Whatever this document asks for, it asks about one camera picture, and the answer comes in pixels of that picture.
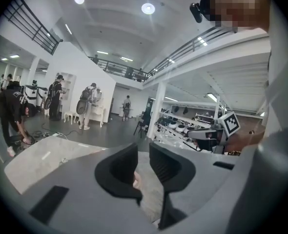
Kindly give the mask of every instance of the white stool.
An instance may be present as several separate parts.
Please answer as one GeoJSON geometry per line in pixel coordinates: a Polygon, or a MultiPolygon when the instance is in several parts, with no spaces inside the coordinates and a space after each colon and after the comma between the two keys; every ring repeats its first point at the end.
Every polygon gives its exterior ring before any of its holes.
{"type": "Polygon", "coordinates": [[[66,122],[66,117],[67,117],[67,119],[68,119],[68,121],[69,121],[69,116],[71,116],[71,125],[72,125],[72,117],[75,118],[75,119],[74,119],[74,123],[76,123],[76,113],[71,112],[71,111],[64,113],[64,119],[65,119],[65,120],[64,120],[64,123],[66,122]]]}

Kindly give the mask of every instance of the black railing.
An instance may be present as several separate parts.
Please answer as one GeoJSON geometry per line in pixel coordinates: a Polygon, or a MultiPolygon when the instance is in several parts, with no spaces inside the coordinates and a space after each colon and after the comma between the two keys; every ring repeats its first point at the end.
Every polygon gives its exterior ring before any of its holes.
{"type": "Polygon", "coordinates": [[[97,65],[106,73],[125,77],[138,82],[146,81],[148,73],[113,61],[99,59],[97,65]]]}
{"type": "Polygon", "coordinates": [[[3,14],[31,40],[51,55],[54,53],[59,42],[49,33],[24,0],[13,0],[3,14]]]}
{"type": "Polygon", "coordinates": [[[227,35],[234,34],[234,33],[236,33],[236,29],[232,29],[232,28],[225,29],[225,28],[212,27],[206,30],[205,32],[201,33],[197,37],[193,38],[192,40],[182,45],[176,51],[171,53],[168,57],[163,59],[156,67],[154,67],[151,71],[148,72],[147,78],[152,77],[156,73],[162,71],[166,67],[175,63],[179,59],[189,55],[190,53],[193,53],[194,51],[202,47],[205,47],[203,43],[209,44],[219,38],[222,38],[227,35]]]}

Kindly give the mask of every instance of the black slot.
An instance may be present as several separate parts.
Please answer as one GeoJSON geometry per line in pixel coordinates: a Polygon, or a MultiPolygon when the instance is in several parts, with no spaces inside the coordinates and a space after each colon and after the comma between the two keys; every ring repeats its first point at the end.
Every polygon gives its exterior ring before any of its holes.
{"type": "Polygon", "coordinates": [[[47,224],[56,211],[69,188],[53,186],[45,196],[30,210],[29,214],[43,224],[47,224]]]}
{"type": "Polygon", "coordinates": [[[234,168],[233,164],[229,164],[229,163],[225,163],[225,162],[221,162],[221,161],[216,161],[213,163],[213,165],[224,168],[224,169],[228,169],[228,170],[232,170],[234,168]]]}

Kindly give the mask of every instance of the white shoe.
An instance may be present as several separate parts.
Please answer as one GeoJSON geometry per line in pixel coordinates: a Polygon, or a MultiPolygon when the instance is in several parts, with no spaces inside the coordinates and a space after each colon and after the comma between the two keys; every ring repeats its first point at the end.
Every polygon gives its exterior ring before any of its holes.
{"type": "Polygon", "coordinates": [[[10,155],[11,157],[14,157],[14,156],[16,155],[16,153],[15,153],[15,151],[13,150],[13,147],[12,147],[12,146],[9,146],[9,147],[7,148],[7,152],[9,153],[9,155],[10,155]]]}

